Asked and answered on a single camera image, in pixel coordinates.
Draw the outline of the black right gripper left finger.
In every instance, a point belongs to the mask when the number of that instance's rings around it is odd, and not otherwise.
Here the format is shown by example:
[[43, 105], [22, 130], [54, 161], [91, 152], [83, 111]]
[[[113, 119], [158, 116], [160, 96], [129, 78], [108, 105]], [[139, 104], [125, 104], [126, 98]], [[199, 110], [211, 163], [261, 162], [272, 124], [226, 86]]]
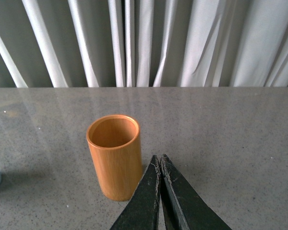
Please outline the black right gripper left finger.
[[157, 230], [161, 191], [159, 160], [153, 155], [125, 209], [112, 230]]

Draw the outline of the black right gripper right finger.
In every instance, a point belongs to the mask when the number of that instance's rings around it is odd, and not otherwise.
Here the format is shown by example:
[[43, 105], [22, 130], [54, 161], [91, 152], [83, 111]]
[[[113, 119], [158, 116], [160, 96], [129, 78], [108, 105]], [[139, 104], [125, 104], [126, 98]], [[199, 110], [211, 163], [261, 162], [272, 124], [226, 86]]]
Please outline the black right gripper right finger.
[[167, 230], [229, 230], [164, 154], [160, 159], [161, 200]]

